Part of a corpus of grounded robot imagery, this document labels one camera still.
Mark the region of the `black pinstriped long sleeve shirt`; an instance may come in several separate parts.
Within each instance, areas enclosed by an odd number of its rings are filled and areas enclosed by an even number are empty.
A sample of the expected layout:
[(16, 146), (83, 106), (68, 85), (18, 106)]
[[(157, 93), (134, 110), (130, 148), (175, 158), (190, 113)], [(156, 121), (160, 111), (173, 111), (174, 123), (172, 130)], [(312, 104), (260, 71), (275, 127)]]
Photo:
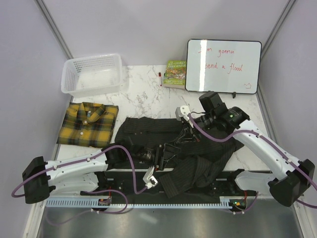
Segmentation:
[(126, 118), (118, 129), (115, 142), (155, 149), (159, 145), (172, 145), (177, 154), (167, 163), (174, 169), (159, 177), (168, 198), (180, 195), (193, 187), (210, 185), (222, 172), (234, 152), (243, 144), (234, 138), (226, 142), (214, 142), (205, 136), (187, 141), (188, 136), (176, 119)]

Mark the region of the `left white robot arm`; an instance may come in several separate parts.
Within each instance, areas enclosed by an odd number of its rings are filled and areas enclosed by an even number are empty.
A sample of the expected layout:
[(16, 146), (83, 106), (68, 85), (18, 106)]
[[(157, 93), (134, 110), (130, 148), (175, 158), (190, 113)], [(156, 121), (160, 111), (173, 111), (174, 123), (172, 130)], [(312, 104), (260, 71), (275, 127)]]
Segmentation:
[(22, 173), (22, 197), (27, 204), (34, 204), (57, 194), (111, 196), (122, 191), (122, 186), (107, 177), (107, 171), (127, 165), (132, 173), (131, 190), (140, 194), (158, 184), (155, 172), (162, 171), (178, 152), (180, 148), (170, 144), (147, 148), (113, 143), (95, 153), (64, 161), (45, 161), (39, 156)]

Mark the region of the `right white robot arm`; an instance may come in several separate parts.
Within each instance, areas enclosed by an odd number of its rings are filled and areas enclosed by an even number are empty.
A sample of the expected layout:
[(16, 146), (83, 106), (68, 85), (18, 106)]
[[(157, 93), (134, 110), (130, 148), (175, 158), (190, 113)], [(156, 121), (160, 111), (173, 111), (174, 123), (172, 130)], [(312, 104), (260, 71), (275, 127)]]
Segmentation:
[(309, 159), (301, 161), (286, 152), (265, 136), (256, 124), (239, 107), (227, 108), (216, 92), (207, 92), (199, 97), (204, 112), (194, 119), (188, 106), (176, 108), (177, 120), (185, 124), (192, 137), (198, 134), (223, 143), (231, 138), (249, 148), (270, 169), (270, 174), (239, 171), (227, 182), (228, 192), (238, 195), (243, 190), (269, 193), (278, 203), (289, 207), (299, 200), (313, 181), (315, 165)]

